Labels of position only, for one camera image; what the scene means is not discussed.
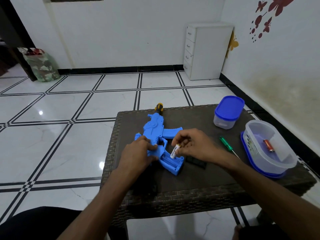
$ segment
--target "table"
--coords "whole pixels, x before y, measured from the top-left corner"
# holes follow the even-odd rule
[[[162,114],[164,128],[198,128],[221,146],[223,145],[219,136],[223,135],[235,153],[249,164],[240,133],[245,130],[245,124],[254,118],[243,110],[234,127],[224,130],[213,124],[216,106],[217,104],[165,108]],[[143,133],[143,126],[150,120],[147,114],[153,113],[153,109],[118,113],[107,150],[101,187],[112,170],[118,166],[123,148],[134,140],[136,133]],[[167,151],[171,152],[172,149],[169,140]],[[153,181],[156,182],[156,190],[150,185]],[[277,183],[302,196],[316,180],[298,163],[296,167],[287,170],[286,175],[278,179]],[[249,194],[229,174],[214,164],[208,163],[204,170],[185,162],[178,176],[174,176],[156,162],[146,169],[140,180],[126,194],[108,233],[111,238],[125,239],[128,219],[188,214],[251,204],[255,204],[255,201]],[[263,211],[259,215],[266,218]]]

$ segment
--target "black baseboard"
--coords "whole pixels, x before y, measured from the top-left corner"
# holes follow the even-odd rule
[[[60,75],[96,74],[96,73],[134,73],[134,72],[165,72],[181,71],[183,65],[150,65],[150,66],[123,66],[101,68],[58,69]]]
[[[314,171],[320,175],[320,157],[304,144],[298,137],[284,127],[270,113],[263,109],[257,102],[250,98],[240,88],[234,85],[224,74],[220,74],[220,80],[238,97],[242,98],[245,104],[263,121],[273,125],[283,138],[287,141],[293,151]]]

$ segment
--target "toy gun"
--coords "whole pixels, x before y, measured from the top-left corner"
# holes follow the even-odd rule
[[[166,151],[166,146],[168,141],[166,139],[173,139],[178,131],[182,130],[182,127],[177,129],[164,129],[163,126],[163,116],[161,112],[163,111],[163,105],[158,103],[155,107],[154,114],[148,114],[148,117],[151,120],[146,123],[143,127],[143,135],[150,139],[152,145],[158,144],[158,149],[155,151],[148,151],[148,156],[157,156],[161,165],[169,170],[174,175],[178,175],[179,170],[183,164],[184,157],[170,157],[170,153]],[[137,140],[141,137],[140,133],[137,133],[134,137],[134,140]]]

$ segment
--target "blue lid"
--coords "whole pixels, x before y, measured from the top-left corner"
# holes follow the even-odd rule
[[[214,110],[214,114],[225,121],[236,121],[244,106],[245,101],[242,98],[225,96]]]
[[[241,141],[242,141],[242,144],[244,146],[244,150],[245,152],[247,153],[247,156],[249,158],[249,162],[251,164],[251,166],[259,173],[261,173],[262,175],[268,177],[268,178],[272,178],[272,179],[279,179],[279,178],[282,178],[283,176],[286,175],[286,172],[284,171],[283,173],[280,173],[280,174],[277,174],[277,173],[270,173],[270,172],[265,172],[265,171],[262,171],[261,169],[258,168],[258,166],[254,163],[252,157],[251,157],[251,154],[249,152],[249,149],[247,148],[247,145],[246,145],[246,142],[245,140],[243,139],[243,133],[244,132],[241,132],[240,133],[240,138],[241,138]]]

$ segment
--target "white wall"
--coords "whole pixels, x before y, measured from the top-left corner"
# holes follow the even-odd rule
[[[258,1],[225,1],[221,20],[234,24],[239,46],[223,74],[320,155],[320,0],[294,0],[278,16],[267,12],[273,0],[255,12]],[[270,17],[270,32],[263,32]]]
[[[50,53],[59,68],[182,64],[187,24],[219,21],[224,4],[224,0],[104,0],[46,6],[42,0],[11,2],[36,47]]]

